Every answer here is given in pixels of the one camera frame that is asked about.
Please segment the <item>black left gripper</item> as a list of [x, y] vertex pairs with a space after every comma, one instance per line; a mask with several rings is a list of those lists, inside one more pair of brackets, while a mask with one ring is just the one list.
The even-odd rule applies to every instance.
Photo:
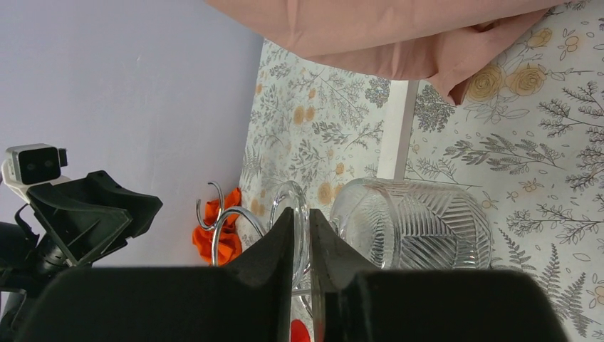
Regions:
[[1, 340], [14, 341], [41, 292], [59, 273], [91, 264], [146, 233], [163, 206], [159, 197], [130, 191], [106, 171], [28, 189], [41, 236], [21, 218], [1, 223]]

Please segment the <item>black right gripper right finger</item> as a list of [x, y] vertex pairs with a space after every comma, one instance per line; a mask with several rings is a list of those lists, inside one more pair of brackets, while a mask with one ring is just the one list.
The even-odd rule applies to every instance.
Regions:
[[565, 341], [537, 283], [517, 271], [383, 270], [309, 214], [317, 341]]

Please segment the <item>clear wine glass back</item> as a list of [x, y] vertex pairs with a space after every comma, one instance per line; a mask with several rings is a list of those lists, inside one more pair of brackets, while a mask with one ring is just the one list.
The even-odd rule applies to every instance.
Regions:
[[381, 269], [488, 269], [491, 229], [480, 204], [452, 185], [360, 178], [328, 217], [335, 233]]

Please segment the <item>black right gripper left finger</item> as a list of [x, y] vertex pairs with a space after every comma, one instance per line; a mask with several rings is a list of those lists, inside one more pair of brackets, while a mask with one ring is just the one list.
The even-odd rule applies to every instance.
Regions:
[[294, 213], [222, 267], [72, 269], [17, 341], [288, 341]]

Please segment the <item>red wine glass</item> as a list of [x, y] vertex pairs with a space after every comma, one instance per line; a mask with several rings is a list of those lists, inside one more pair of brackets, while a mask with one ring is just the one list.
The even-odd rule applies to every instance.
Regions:
[[290, 342], [311, 342], [311, 336], [306, 325], [299, 319], [291, 321]]

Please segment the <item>chrome wine glass rack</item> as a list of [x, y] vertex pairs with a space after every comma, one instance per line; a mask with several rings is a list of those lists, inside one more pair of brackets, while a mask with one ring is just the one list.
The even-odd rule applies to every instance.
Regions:
[[[215, 188], [218, 198], [207, 202], [196, 201], [196, 215], [199, 226], [194, 230], [193, 242], [202, 258], [210, 266], [223, 266], [243, 252], [241, 241], [235, 232], [238, 218], [245, 219], [261, 238], [269, 231], [253, 212], [240, 205], [241, 192], [233, 191], [224, 195], [217, 182], [209, 182]], [[293, 210], [293, 276], [292, 296], [300, 300], [308, 316], [312, 317], [311, 290], [301, 286], [304, 276], [310, 271], [310, 209], [303, 190], [292, 180], [278, 186], [271, 205], [269, 227], [278, 218], [280, 209]]]

